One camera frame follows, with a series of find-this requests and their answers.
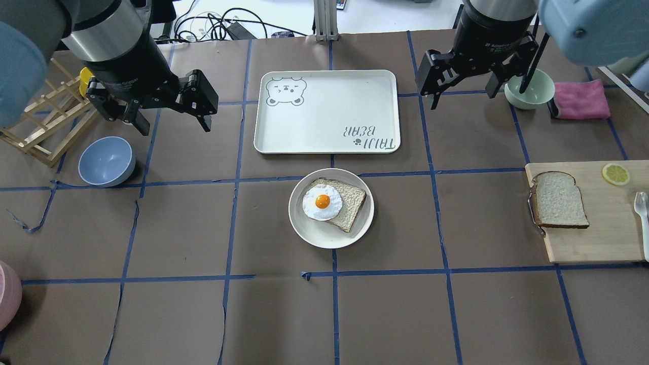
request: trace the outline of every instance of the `fried egg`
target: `fried egg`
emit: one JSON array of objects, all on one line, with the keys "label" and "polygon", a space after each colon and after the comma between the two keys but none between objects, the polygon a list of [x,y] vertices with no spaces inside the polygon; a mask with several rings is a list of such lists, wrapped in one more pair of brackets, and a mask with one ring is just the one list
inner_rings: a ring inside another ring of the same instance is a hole
[{"label": "fried egg", "polygon": [[317,221],[328,221],[340,213],[343,200],[331,185],[318,184],[304,195],[302,209],[307,217]]}]

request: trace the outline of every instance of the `pink towel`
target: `pink towel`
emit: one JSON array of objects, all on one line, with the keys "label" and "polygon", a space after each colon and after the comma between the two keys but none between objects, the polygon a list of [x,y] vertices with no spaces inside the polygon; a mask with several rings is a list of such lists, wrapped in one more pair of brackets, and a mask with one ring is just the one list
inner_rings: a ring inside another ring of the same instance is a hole
[{"label": "pink towel", "polygon": [[591,82],[556,82],[552,116],[561,119],[606,119],[611,111],[604,96],[602,80]]}]

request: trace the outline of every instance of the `blue bowl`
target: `blue bowl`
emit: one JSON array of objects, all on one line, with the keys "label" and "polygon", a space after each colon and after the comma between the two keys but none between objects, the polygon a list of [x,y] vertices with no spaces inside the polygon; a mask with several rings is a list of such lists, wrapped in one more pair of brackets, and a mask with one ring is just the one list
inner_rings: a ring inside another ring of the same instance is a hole
[{"label": "blue bowl", "polygon": [[103,188],[123,183],[134,168],[133,148],[124,138],[117,136],[94,141],[79,159],[81,179]]}]

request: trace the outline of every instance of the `bear face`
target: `bear face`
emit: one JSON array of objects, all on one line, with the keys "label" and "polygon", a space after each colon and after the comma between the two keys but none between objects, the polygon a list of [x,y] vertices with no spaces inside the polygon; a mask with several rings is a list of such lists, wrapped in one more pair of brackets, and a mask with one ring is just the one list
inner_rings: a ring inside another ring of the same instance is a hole
[{"label": "bear face", "polygon": [[304,89],[306,89],[306,81],[302,80],[302,77],[299,79],[294,77],[273,78],[266,84],[266,90],[268,90],[266,104],[271,107],[279,103],[302,105]]}]

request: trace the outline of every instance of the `fork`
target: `fork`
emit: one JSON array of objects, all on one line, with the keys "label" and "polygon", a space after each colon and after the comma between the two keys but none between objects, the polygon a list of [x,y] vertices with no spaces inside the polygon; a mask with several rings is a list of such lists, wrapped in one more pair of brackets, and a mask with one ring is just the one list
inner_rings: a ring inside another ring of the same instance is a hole
[{"label": "fork", "polygon": [[644,259],[649,262],[649,218],[647,217],[647,193],[635,193],[635,202],[633,208],[640,216],[640,221],[643,224],[643,251]]}]

